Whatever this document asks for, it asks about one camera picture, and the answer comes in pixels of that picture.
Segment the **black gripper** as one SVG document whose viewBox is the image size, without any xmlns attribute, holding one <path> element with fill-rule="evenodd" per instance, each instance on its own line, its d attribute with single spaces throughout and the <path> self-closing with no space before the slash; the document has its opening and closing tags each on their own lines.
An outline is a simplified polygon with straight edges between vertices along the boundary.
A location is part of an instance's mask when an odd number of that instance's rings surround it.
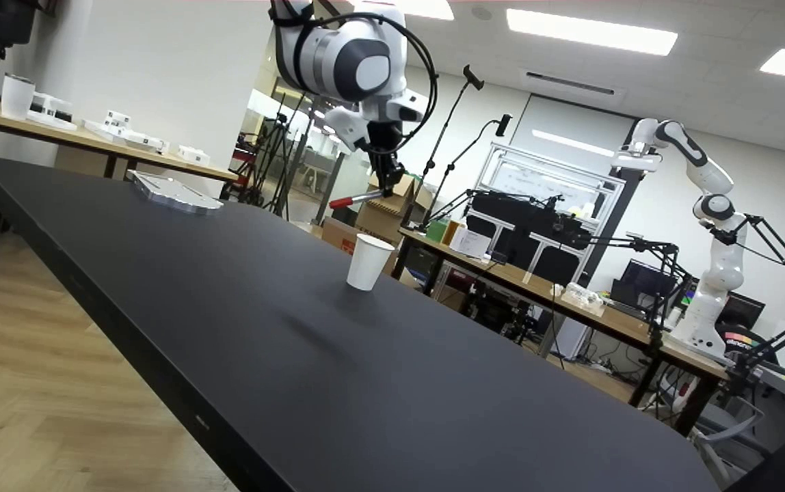
<svg viewBox="0 0 785 492">
<path fill-rule="evenodd" d="M 396 151 L 402 145 L 402 127 L 392 123 L 369 123 L 369 162 L 380 184 L 380 198 L 395 198 L 402 188 L 405 166 L 396 162 Z"/>
</svg>

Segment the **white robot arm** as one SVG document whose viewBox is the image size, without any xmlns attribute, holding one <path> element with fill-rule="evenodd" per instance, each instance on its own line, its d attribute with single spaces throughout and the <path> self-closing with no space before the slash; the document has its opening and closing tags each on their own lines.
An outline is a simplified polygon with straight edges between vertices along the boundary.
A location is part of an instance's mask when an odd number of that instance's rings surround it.
<svg viewBox="0 0 785 492">
<path fill-rule="evenodd" d="M 277 72 L 302 93 L 332 98 L 327 123 L 369 156 L 390 198 L 405 166 L 396 154 L 425 128 L 437 104 L 427 43 L 395 0 L 362 0 L 350 12 L 316 13 L 316 0 L 271 0 Z"/>
</svg>

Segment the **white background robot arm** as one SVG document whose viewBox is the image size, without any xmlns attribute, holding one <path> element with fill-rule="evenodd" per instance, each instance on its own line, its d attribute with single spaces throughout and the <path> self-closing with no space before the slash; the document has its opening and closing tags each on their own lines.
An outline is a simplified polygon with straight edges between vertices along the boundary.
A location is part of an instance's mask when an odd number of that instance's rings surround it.
<svg viewBox="0 0 785 492">
<path fill-rule="evenodd" d="M 686 162 L 686 180 L 699 188 L 692 218 L 710 236 L 710 266 L 699 276 L 695 295 L 671 337 L 710 359 L 723 359 L 729 341 L 716 321 L 732 294 L 744 284 L 748 217 L 732 198 L 733 179 L 675 121 L 640 117 L 615 162 L 651 171 L 663 162 L 663 149 L 673 149 Z"/>
</svg>

